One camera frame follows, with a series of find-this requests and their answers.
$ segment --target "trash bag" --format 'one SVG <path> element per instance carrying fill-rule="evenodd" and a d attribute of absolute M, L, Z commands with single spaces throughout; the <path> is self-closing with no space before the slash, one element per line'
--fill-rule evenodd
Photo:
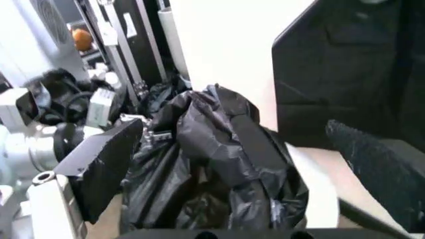
<path fill-rule="evenodd" d="M 152 86 L 147 97 L 147 113 L 149 115 L 157 113 L 168 101 L 189 89 L 190 86 L 178 76 L 175 76 L 171 83 L 158 83 Z"/>
<path fill-rule="evenodd" d="M 220 86 L 177 95 L 148 131 L 122 182 L 121 233 L 133 229 L 290 229 L 302 225 L 308 190 L 258 109 Z"/>

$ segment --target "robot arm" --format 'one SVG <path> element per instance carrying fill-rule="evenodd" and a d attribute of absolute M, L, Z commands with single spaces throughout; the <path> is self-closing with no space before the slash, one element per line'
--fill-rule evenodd
<path fill-rule="evenodd" d="M 143 122 L 135 119 L 83 141 L 53 171 L 34 177 L 29 201 L 19 205 L 9 194 L 0 231 L 17 239 L 85 238 L 84 221 L 94 224 L 118 192 L 142 135 Z"/>

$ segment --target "white wall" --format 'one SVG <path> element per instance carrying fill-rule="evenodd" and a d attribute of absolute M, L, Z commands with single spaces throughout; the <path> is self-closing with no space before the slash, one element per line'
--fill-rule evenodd
<path fill-rule="evenodd" d="M 237 91 L 277 130 L 271 47 L 313 0 L 170 0 L 195 90 Z"/>

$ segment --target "orange ball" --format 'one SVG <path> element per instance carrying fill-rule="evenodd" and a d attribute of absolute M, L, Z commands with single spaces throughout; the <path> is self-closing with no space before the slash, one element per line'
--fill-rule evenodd
<path fill-rule="evenodd" d="M 75 47 L 79 51 L 88 51 L 92 48 L 92 36 L 85 30 L 76 29 L 72 32 L 72 37 L 75 41 Z"/>

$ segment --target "white label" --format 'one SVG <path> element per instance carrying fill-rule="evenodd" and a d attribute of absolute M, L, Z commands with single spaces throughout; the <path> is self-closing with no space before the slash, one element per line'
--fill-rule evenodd
<path fill-rule="evenodd" d="M 127 38 L 137 35 L 136 28 L 134 27 L 133 20 L 128 12 L 124 13 L 125 24 L 127 25 Z"/>
<path fill-rule="evenodd" d="M 106 22 L 98 22 L 99 31 L 101 32 L 101 38 L 105 46 L 116 46 L 118 45 L 118 34 L 112 25 Z"/>

